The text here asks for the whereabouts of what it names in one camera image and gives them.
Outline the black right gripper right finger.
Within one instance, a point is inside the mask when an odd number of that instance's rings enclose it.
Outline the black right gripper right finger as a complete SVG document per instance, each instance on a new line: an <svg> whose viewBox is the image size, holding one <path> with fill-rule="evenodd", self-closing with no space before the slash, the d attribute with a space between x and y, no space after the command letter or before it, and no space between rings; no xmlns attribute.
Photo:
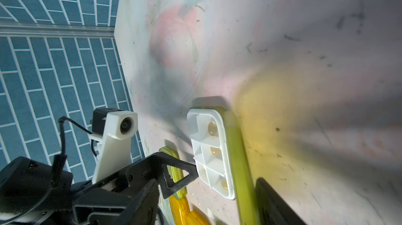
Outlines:
<svg viewBox="0 0 402 225"><path fill-rule="evenodd" d="M255 192L262 225L306 225L265 179L256 180Z"/></svg>

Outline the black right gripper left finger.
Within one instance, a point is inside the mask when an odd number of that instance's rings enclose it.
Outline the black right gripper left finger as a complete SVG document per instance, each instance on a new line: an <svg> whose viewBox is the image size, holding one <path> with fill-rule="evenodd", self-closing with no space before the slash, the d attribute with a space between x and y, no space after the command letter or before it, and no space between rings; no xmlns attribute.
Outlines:
<svg viewBox="0 0 402 225"><path fill-rule="evenodd" d="M115 225L154 225L158 202L158 183L152 179L146 183L134 200L118 216Z"/></svg>

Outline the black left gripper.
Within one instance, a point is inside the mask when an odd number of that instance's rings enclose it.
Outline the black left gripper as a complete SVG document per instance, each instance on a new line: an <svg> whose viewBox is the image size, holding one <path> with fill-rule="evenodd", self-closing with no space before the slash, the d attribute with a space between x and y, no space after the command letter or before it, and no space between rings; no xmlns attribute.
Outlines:
<svg viewBox="0 0 402 225"><path fill-rule="evenodd" d="M77 225L114 225L147 182L154 179L162 196L183 199L187 186L198 178L195 164L164 152L155 153L79 192L73 202Z"/></svg>

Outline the green pillbox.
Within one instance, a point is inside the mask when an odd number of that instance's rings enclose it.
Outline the green pillbox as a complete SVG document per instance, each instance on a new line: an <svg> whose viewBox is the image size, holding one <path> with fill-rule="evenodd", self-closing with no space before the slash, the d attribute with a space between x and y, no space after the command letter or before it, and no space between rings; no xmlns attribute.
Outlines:
<svg viewBox="0 0 402 225"><path fill-rule="evenodd" d="M201 180L236 202L240 224L259 225L254 183L235 114L223 108L192 108L187 123Z"/></svg>

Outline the green pillbox sideways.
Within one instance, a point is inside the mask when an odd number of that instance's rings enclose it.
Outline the green pillbox sideways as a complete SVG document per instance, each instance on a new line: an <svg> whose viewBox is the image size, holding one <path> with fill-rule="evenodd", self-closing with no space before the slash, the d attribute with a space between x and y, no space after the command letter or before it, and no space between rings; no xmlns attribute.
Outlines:
<svg viewBox="0 0 402 225"><path fill-rule="evenodd" d="M169 146L164 146L164 147L160 148L159 152L166 153L176 159L180 158L177 151ZM167 170L168 170L171 180L174 181L175 183L177 183L178 181L180 181L181 179L184 178L183 171L177 167L172 167L172 166L168 165ZM181 200L184 197L186 197L186 194L187 194L187 189L186 189L186 187L183 187L182 189L177 191L175 194L173 194L173 196L177 200Z"/></svg>

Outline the orange pillbox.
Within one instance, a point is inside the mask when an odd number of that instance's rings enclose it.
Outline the orange pillbox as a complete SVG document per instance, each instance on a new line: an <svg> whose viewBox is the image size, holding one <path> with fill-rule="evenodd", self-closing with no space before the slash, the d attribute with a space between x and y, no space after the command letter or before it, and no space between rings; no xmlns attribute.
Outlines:
<svg viewBox="0 0 402 225"><path fill-rule="evenodd" d="M190 211L186 197L177 200L169 197L172 216L176 225L210 225L210 223L195 210Z"/></svg>

